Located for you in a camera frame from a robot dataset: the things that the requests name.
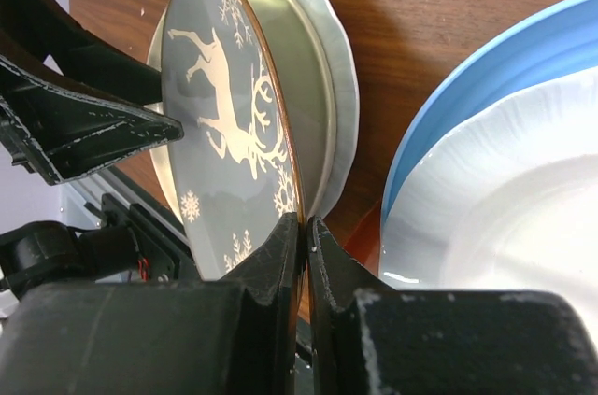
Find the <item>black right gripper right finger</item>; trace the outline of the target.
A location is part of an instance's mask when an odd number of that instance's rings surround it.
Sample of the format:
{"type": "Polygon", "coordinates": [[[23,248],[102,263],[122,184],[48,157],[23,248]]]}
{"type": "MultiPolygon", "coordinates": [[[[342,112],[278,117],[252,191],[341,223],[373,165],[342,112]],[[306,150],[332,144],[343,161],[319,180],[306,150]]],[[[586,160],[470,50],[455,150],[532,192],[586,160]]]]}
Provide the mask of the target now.
{"type": "Polygon", "coordinates": [[[528,290],[399,290],[306,228],[319,394],[593,394],[597,354],[572,306],[528,290]]]}

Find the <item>grey reindeer plate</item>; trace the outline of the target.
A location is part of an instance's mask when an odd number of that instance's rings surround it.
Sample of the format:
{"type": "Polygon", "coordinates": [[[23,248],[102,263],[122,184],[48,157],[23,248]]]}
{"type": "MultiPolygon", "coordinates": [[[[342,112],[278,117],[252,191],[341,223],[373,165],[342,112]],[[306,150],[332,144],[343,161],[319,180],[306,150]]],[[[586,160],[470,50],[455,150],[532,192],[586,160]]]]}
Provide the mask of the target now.
{"type": "Polygon", "coordinates": [[[299,0],[169,0],[163,24],[169,159],[199,274],[216,280],[287,213],[314,215],[335,146],[333,80],[299,0]]]}

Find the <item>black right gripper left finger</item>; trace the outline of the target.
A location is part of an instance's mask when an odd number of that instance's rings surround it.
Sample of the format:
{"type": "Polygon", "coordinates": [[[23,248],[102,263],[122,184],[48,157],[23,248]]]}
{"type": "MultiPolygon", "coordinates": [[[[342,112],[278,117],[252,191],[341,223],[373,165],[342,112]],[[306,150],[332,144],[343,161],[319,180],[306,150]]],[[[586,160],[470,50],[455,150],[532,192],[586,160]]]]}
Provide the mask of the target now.
{"type": "Polygon", "coordinates": [[[5,394],[289,394],[301,226],[217,281],[53,283],[1,336],[5,394]]]}

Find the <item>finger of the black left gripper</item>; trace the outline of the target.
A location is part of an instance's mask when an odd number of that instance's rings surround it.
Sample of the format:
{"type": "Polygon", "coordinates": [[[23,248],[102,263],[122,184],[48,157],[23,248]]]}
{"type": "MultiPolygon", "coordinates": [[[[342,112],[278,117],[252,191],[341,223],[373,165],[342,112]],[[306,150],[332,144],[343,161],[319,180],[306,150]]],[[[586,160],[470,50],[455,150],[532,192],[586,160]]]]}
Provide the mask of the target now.
{"type": "Polygon", "coordinates": [[[49,185],[90,176],[183,136],[181,124],[63,76],[1,57],[1,143],[49,185]]]}
{"type": "Polygon", "coordinates": [[[1,0],[1,32],[63,75],[145,106],[162,100],[160,73],[81,26],[56,0],[1,0]]]}

